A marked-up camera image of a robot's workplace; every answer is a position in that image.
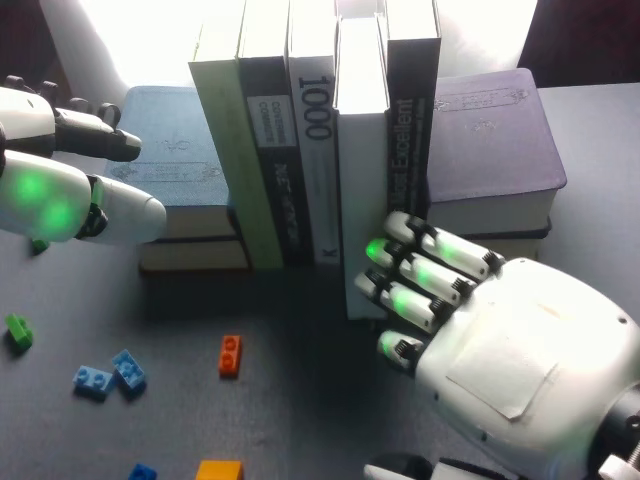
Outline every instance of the white backdrop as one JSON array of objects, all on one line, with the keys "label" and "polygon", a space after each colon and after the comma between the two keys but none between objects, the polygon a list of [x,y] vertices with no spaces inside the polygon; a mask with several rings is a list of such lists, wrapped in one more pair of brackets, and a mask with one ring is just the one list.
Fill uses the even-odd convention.
[{"label": "white backdrop", "polygon": [[[40,4],[73,95],[121,106],[135,85],[192,85],[187,61],[202,19],[219,1],[228,0]],[[372,15],[376,6],[376,0],[339,2],[345,17]],[[535,5],[536,0],[439,0],[439,76],[515,68]]]}]

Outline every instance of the table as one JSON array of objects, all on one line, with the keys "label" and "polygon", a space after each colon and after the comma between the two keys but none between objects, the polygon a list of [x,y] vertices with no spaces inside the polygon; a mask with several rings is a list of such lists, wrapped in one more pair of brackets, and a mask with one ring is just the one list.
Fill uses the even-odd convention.
[{"label": "table", "polygon": [[[339,0],[345,17],[377,0]],[[516,68],[537,0],[440,0],[440,76]],[[74,96],[124,104],[136,85],[193,86],[200,25],[220,3],[203,0],[40,0]]]},{"label": "table", "polygon": [[[541,260],[638,319],[640,85],[541,97],[569,177]],[[192,480],[202,459],[239,459],[247,480],[356,480],[375,454],[403,450],[495,467],[340,318],[336,271],[142,279],[134,249],[71,241],[30,258],[28,245],[0,233],[0,313],[35,330],[22,357],[0,346],[3,479],[114,480],[142,462]],[[236,381],[216,372],[223,334],[244,338]],[[123,348],[149,375],[141,397],[72,394],[80,365],[107,369]]]}]

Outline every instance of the screw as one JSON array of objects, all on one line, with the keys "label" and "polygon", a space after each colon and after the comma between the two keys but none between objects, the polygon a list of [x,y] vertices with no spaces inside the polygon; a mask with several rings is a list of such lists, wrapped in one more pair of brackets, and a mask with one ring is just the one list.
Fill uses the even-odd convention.
[{"label": "screw", "polygon": [[633,449],[627,463],[636,470],[640,469],[640,442],[636,445],[636,448]]}]

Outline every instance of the dark blue lego brick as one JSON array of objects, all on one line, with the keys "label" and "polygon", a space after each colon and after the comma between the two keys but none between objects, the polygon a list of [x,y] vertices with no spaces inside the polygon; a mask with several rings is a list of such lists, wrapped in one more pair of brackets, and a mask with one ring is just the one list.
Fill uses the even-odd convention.
[{"label": "dark blue lego brick", "polygon": [[129,390],[134,390],[145,382],[145,374],[128,350],[121,351],[111,360],[120,378]]},{"label": "dark blue lego brick", "polygon": [[84,365],[74,375],[73,383],[77,389],[99,396],[106,396],[114,386],[111,373]]},{"label": "dark blue lego brick", "polygon": [[155,470],[138,463],[129,474],[129,480],[156,480],[157,476]]}]

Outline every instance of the green lego brick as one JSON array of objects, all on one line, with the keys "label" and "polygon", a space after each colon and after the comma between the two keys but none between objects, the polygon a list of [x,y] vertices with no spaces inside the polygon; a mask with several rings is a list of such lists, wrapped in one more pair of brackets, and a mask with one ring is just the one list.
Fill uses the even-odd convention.
[{"label": "green lego brick", "polygon": [[46,240],[32,239],[31,240],[31,245],[33,246],[33,253],[35,253],[36,255],[40,255],[47,248],[49,248],[49,245],[51,245],[51,244],[49,242],[47,242]]},{"label": "green lego brick", "polygon": [[21,349],[26,350],[33,344],[33,332],[24,317],[10,313],[4,321],[9,327],[9,333]]}]

